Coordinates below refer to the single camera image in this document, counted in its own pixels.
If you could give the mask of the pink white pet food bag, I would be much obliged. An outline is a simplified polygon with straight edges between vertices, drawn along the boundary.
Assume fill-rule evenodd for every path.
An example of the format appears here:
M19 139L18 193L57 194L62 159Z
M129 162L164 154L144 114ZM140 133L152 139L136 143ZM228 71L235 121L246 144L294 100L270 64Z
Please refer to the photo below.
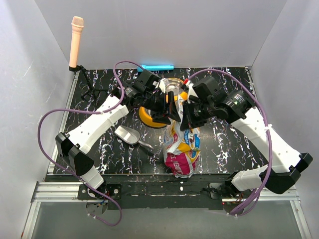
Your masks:
M175 177L189 178L200 157L200 128L180 129L181 123L171 120L163 137L164 164Z

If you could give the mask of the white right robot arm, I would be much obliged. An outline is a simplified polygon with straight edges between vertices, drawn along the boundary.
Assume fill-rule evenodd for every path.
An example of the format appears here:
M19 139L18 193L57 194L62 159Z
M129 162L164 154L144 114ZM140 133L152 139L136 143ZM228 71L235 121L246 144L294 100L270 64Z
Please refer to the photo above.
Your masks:
M254 100L242 90L226 93L223 90L193 90L183 102L181 129L203 126L211 117L226 120L242 132L267 159L268 164L258 169L234 172L219 194L239 197L243 191L266 187L283 194L299 180L313 158L289 146L266 123Z

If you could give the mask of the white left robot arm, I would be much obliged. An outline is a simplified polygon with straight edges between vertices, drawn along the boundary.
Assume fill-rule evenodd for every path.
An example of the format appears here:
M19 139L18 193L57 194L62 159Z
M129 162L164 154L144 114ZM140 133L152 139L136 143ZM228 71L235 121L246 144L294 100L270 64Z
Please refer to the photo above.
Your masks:
M178 95L163 87L138 92L132 87L114 89L102 105L83 123L68 133L60 132L55 140L59 157L69 166L71 173L89 188L90 195L101 199L106 193L106 183L87 154L94 143L118 120L129 113L129 108L144 107L161 117L177 115L173 102Z

